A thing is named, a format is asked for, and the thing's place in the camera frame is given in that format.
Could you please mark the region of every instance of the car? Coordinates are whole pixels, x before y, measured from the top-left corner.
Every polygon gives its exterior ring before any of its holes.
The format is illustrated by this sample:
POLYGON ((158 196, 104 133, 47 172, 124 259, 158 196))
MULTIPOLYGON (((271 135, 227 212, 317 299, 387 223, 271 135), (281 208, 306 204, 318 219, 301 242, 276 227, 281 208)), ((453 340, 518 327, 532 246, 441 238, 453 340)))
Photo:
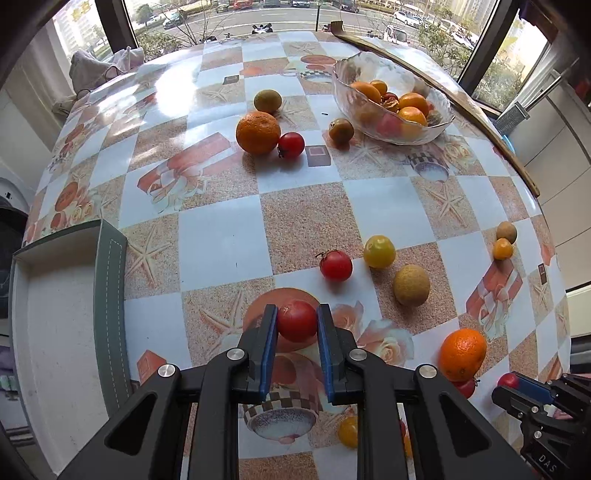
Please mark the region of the car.
POLYGON ((354 0, 332 0, 332 6, 345 12, 359 13, 359 7, 354 0))
POLYGON ((165 30, 182 25, 184 22, 183 16, 178 11, 172 12, 170 15, 167 14, 167 16, 168 18, 162 24, 165 30))
POLYGON ((161 20, 162 18, 160 18, 160 15, 152 15, 150 19, 146 22, 146 27, 150 27, 161 20))
POLYGON ((474 45, 466 37, 460 35, 457 32, 452 33, 452 38, 457 41, 461 46, 466 47, 468 50, 474 50, 474 45))
POLYGON ((394 18, 398 21, 401 21, 405 25, 409 25, 410 27, 416 28, 421 24, 421 22, 419 22, 419 20, 416 20, 410 14, 408 14, 406 12, 402 12, 401 10, 398 10, 394 14, 394 18))
POLYGON ((235 0, 234 10, 243 10, 245 8, 252 8, 252 0, 235 0))
POLYGON ((396 45, 408 46, 407 33, 394 25, 388 25, 386 29, 384 29, 384 36, 382 39, 395 43, 396 45))

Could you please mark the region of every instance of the fruit bowl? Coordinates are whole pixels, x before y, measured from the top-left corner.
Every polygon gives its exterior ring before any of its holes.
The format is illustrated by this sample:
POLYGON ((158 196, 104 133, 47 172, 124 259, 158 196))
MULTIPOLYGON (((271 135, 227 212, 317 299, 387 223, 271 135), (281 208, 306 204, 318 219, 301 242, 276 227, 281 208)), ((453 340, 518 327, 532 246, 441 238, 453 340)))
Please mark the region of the fruit bowl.
POLYGON ((385 142, 397 145, 429 143, 454 118, 449 100, 442 92, 426 85, 423 79, 411 71, 372 52, 363 51, 348 59, 339 60, 333 69, 333 85, 336 103, 355 129, 385 142), (427 102, 433 104, 441 115, 441 121, 430 127, 409 122, 349 86, 353 82, 371 82, 374 79, 385 81, 388 91, 398 97, 408 92, 420 93, 427 102))

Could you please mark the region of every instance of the curtain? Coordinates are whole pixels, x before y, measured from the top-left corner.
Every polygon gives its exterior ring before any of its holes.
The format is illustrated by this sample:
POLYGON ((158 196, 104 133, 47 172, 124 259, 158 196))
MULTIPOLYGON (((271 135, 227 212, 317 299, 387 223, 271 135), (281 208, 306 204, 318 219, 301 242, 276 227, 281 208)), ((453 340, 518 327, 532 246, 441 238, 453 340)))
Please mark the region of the curtain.
POLYGON ((64 61, 67 66, 50 20, 31 40, 4 84, 14 105, 49 150, 65 121, 51 109, 56 102, 74 95, 64 61))

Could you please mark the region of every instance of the orange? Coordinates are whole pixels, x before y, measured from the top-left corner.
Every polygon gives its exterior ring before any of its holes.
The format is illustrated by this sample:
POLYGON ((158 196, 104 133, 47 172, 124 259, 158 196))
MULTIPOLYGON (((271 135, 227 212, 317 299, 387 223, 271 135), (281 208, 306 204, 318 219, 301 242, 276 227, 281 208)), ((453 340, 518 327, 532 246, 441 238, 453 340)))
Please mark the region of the orange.
POLYGON ((265 112, 250 112, 236 126, 236 141, 253 155, 269 153, 277 146, 281 128, 272 115, 265 112))
POLYGON ((496 260, 506 260, 513 255, 513 245, 506 238, 499 238, 492 247, 492 256, 496 260))
POLYGON ((370 83, 353 82, 350 85, 350 87, 354 88, 358 92, 363 93, 372 102, 381 103, 382 96, 379 94, 379 90, 375 86, 371 85, 370 83))
POLYGON ((404 454, 407 458, 413 458, 413 449, 410 446, 410 437, 408 434, 404 437, 404 454))
POLYGON ((383 82, 381 80, 372 80, 371 82, 369 82, 369 84, 376 87, 380 96, 386 95, 386 92, 388 91, 388 85, 386 85, 386 82, 383 82))
POLYGON ((418 108, 425 117, 429 114, 429 104, 425 100, 425 97, 420 93, 405 93, 398 99, 398 103, 400 104, 400 108, 406 106, 418 108))
POLYGON ((409 122, 416 122, 422 126, 427 126, 427 119, 423 113, 415 106, 406 106, 398 111, 398 116, 408 120, 409 122))
POLYGON ((476 375, 486 356, 486 340, 480 332, 461 328, 450 333, 439 350, 439 370, 452 382, 476 375))

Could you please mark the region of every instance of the road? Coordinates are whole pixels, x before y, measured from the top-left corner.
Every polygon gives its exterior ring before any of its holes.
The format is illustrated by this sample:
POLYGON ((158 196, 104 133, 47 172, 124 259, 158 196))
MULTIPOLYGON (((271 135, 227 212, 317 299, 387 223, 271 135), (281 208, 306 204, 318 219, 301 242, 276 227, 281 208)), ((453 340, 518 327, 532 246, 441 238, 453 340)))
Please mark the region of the road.
MULTIPOLYGON (((205 30, 207 35, 214 35, 219 40, 225 37, 226 33, 232 36, 248 35, 252 32, 253 24, 273 25, 274 31, 283 30, 314 30, 316 28, 317 9, 310 8, 291 8, 286 3, 281 8, 260 8, 255 3, 253 8, 241 11, 229 11, 225 13, 215 13, 214 10, 197 14, 189 17, 187 25, 200 38, 205 30)), ((342 12, 337 8, 324 5, 320 8, 320 17, 318 21, 319 30, 322 26, 335 20, 343 20, 345 30, 366 35, 369 30, 381 33, 388 24, 394 24, 403 30, 406 30, 411 44, 415 44, 418 31, 413 27, 406 26, 394 20, 391 15, 377 12, 374 10, 361 9, 358 14, 342 12)), ((174 27, 170 30, 164 30, 162 26, 153 29, 153 31, 165 31, 168 34, 179 38, 186 38, 186 34, 179 28, 174 27)))

